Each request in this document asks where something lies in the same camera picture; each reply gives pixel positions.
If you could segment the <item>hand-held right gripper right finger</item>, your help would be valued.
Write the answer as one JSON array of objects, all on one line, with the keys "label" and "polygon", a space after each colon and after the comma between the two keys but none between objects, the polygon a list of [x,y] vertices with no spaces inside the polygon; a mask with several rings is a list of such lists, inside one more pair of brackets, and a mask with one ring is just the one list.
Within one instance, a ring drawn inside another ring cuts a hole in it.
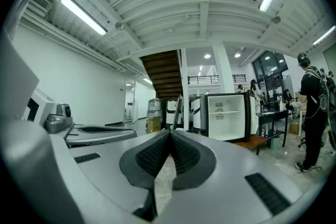
[{"label": "hand-held right gripper right finger", "polygon": [[[227,142],[187,132],[183,136],[207,146],[216,157],[210,177],[199,187],[178,190],[157,217],[158,223],[295,223],[302,214],[302,190],[274,165],[251,151]],[[288,201],[276,215],[246,180],[259,173]]]}]

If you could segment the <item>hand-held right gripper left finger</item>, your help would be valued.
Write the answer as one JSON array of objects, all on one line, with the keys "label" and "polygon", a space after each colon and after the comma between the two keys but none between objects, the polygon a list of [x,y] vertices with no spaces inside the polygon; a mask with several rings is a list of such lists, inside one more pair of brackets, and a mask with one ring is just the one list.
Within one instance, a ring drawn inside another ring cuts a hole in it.
[{"label": "hand-held right gripper left finger", "polygon": [[158,215],[154,181],[169,155],[169,131],[72,148],[71,155],[93,185],[125,211],[147,221]]}]

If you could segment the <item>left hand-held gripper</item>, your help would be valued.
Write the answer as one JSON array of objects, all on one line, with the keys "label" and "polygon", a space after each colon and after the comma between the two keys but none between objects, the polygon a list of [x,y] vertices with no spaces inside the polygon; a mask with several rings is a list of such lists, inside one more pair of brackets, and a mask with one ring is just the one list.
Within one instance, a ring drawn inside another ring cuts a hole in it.
[{"label": "left hand-held gripper", "polygon": [[[30,121],[48,133],[59,133],[73,126],[66,114],[70,107],[56,103],[37,88],[38,77],[15,50],[5,33],[1,34],[1,118]],[[135,130],[115,126],[75,124],[66,136],[70,147],[100,145],[136,138]]]}]

